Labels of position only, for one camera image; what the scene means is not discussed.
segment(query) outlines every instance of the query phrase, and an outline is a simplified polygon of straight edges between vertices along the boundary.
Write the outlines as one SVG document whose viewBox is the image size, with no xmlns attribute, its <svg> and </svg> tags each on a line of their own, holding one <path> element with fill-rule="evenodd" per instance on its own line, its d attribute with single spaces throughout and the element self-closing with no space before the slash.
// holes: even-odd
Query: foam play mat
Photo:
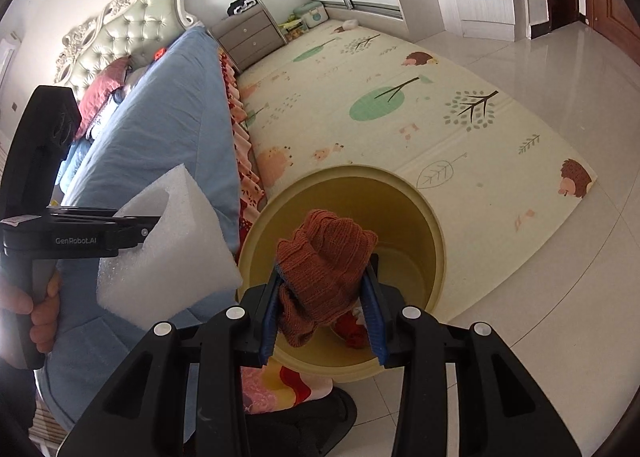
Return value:
<svg viewBox="0 0 640 457">
<path fill-rule="evenodd" d="M 318 26 L 239 78 L 267 195 L 344 164 L 404 178 L 444 236 L 433 314 L 450 321 L 540 249 L 596 174 L 540 118 L 465 68 L 340 24 Z"/>
</svg>

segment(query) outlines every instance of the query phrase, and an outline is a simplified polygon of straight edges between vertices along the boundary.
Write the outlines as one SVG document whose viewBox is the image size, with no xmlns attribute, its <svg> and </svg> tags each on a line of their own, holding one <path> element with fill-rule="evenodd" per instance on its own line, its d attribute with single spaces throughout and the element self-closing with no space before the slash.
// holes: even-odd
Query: orange knit hat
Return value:
<svg viewBox="0 0 640 457">
<path fill-rule="evenodd" d="M 279 241 L 280 330 L 290 345 L 304 345 L 353 306 L 377 242 L 373 231 L 325 210 L 310 211 L 292 240 Z"/>
</svg>

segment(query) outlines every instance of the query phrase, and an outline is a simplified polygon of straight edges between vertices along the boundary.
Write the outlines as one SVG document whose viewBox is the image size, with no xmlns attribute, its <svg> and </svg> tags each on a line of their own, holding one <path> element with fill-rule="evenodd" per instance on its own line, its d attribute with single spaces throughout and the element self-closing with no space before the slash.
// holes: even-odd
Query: pink pillow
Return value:
<svg viewBox="0 0 640 457">
<path fill-rule="evenodd" d="M 95 77 L 94 82 L 84 93 L 78 106 L 82 116 L 76 139 L 81 138 L 89 128 L 92 120 L 107 102 L 111 93 L 124 85 L 124 78 L 129 64 L 129 56 L 123 56 L 112 62 Z"/>
</svg>

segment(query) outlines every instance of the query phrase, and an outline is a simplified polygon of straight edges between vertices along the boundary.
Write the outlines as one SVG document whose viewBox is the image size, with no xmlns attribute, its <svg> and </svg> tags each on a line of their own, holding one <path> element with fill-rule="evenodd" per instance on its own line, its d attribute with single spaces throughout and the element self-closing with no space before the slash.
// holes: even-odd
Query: drawer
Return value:
<svg viewBox="0 0 640 457">
<path fill-rule="evenodd" d="M 284 42 L 278 38 L 277 41 L 269 43 L 266 47 L 263 47 L 259 51 L 254 52 L 251 56 L 245 58 L 241 62 L 238 63 L 238 69 L 244 71 L 253 65 L 254 63 L 258 63 L 262 58 L 266 55 L 271 54 L 274 50 L 279 49 L 284 45 Z"/>
<path fill-rule="evenodd" d="M 238 47 L 229 50 L 229 55 L 240 65 L 252 54 L 278 40 L 282 42 L 280 34 L 272 26 L 269 26 L 243 41 Z"/>
<path fill-rule="evenodd" d="M 265 27 L 271 26 L 271 21 L 264 11 L 242 22 L 237 27 L 220 38 L 220 43 L 226 50 L 231 50 L 240 45 L 244 40 L 253 36 Z"/>
</svg>

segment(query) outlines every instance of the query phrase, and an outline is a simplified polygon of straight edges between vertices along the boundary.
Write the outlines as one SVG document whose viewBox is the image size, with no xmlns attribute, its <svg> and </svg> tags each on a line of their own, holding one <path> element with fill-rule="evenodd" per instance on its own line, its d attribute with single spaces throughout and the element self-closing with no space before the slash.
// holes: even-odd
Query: green headboard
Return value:
<svg viewBox="0 0 640 457">
<path fill-rule="evenodd" d="M 130 55 L 133 68 L 148 65 L 158 49 L 193 25 L 196 17 L 184 10 L 184 0 L 113 0 L 62 39 L 54 83 L 71 87 L 80 101 L 111 62 Z"/>
</svg>

